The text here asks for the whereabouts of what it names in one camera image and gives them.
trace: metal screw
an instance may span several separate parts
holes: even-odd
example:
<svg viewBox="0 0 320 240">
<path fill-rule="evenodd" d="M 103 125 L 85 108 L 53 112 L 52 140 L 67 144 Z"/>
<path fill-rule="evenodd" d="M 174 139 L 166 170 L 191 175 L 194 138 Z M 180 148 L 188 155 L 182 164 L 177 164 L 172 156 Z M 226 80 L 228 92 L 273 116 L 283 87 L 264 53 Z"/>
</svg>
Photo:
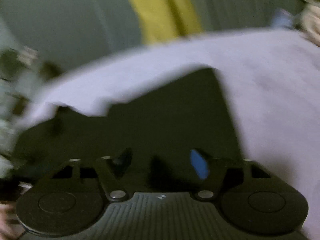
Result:
<svg viewBox="0 0 320 240">
<path fill-rule="evenodd" d="M 123 190 L 114 190 L 110 193 L 110 197 L 114 199 L 119 199 L 125 197 L 125 192 Z"/>
<path fill-rule="evenodd" d="M 210 190 L 201 190 L 198 192 L 198 196 L 200 198 L 212 198 L 213 197 L 213 192 Z"/>
</svg>

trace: circular pad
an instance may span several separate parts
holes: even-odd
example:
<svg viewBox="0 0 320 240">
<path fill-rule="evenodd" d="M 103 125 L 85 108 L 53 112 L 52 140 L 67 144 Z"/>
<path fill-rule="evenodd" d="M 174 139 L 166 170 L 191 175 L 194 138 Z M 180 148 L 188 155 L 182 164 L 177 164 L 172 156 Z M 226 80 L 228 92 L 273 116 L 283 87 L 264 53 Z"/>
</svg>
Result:
<svg viewBox="0 0 320 240">
<path fill-rule="evenodd" d="M 234 225 L 259 235 L 291 232 L 308 214 L 308 203 L 297 191 L 228 191 L 223 194 L 220 207 Z"/>
<path fill-rule="evenodd" d="M 256 192 L 249 198 L 249 205 L 257 211 L 272 213 L 281 210 L 285 205 L 285 200 L 275 192 Z"/>
<path fill-rule="evenodd" d="M 66 192 L 49 193 L 39 200 L 39 207 L 48 213 L 64 213 L 75 204 L 75 197 L 71 193 Z"/>
<path fill-rule="evenodd" d="M 41 236 L 67 236 L 92 225 L 103 210 L 95 192 L 28 192 L 17 201 L 20 223 Z"/>
</svg>

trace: black plastic part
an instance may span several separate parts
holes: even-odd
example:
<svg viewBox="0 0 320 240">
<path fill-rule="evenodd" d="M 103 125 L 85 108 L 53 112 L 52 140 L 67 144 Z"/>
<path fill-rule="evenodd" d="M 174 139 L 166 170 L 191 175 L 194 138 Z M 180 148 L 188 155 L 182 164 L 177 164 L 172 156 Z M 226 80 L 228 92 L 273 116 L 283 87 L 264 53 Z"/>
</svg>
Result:
<svg viewBox="0 0 320 240">
<path fill-rule="evenodd" d="M 18 184 L 17 179 L 0 179 L 0 202 L 17 201 L 22 191 Z"/>
<path fill-rule="evenodd" d="M 124 150 L 119 157 L 106 159 L 111 171 L 117 179 L 120 179 L 127 168 L 130 166 L 132 161 L 132 149 L 127 148 Z"/>
<path fill-rule="evenodd" d="M 26 192 L 17 201 L 19 222 L 41 236 L 67 236 L 96 221 L 104 201 L 95 171 L 67 162 Z"/>
<path fill-rule="evenodd" d="M 297 190 L 254 162 L 244 162 L 244 181 L 223 193 L 223 215 L 238 228 L 258 235 L 282 235 L 298 229 L 308 203 Z"/>
<path fill-rule="evenodd" d="M 204 180 L 199 191 L 210 190 L 213 196 L 209 199 L 202 199 L 195 194 L 196 199 L 201 201 L 211 201 L 219 196 L 221 190 L 239 185 L 243 182 L 242 162 L 228 158 L 212 158 L 201 149 L 197 152 L 207 161 L 209 166 L 209 176 Z"/>
<path fill-rule="evenodd" d="M 193 192 L 199 187 L 197 184 L 176 177 L 159 156 L 154 156 L 150 162 L 147 184 L 149 190 L 153 192 Z"/>
<path fill-rule="evenodd" d="M 95 170 L 98 174 L 99 182 L 102 187 L 102 190 L 104 192 L 105 197 L 110 202 L 119 202 L 124 201 L 128 199 L 129 195 L 126 191 L 126 189 L 119 183 L 119 181 L 116 179 L 116 177 L 112 174 L 112 172 L 109 170 L 108 160 L 105 159 L 97 159 L 97 161 L 94 164 Z M 112 191 L 116 190 L 122 190 L 126 194 L 122 198 L 112 198 L 110 196 L 110 193 Z"/>
</svg>

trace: white cloth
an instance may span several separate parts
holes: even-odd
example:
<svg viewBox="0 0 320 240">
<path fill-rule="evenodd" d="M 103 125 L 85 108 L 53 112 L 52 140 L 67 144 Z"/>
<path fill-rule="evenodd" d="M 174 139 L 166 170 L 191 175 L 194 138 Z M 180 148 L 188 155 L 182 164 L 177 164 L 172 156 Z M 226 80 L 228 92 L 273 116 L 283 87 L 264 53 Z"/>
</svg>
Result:
<svg viewBox="0 0 320 240">
<path fill-rule="evenodd" d="M 320 239 L 320 48 L 300 32 L 200 35 L 102 58 L 44 87 L 20 125 L 52 117 L 51 103 L 104 115 L 103 100 L 129 101 L 200 64 L 221 70 L 246 157 L 307 198 L 304 229 Z"/>
</svg>

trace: yellow cloth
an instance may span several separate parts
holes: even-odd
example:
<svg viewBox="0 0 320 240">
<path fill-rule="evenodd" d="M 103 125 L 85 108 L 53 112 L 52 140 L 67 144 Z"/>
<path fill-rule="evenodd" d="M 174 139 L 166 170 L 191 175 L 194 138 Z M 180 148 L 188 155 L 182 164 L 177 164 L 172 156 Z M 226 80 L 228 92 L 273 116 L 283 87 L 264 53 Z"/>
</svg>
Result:
<svg viewBox="0 0 320 240">
<path fill-rule="evenodd" d="M 191 0 L 129 0 L 146 44 L 202 32 Z"/>
</svg>

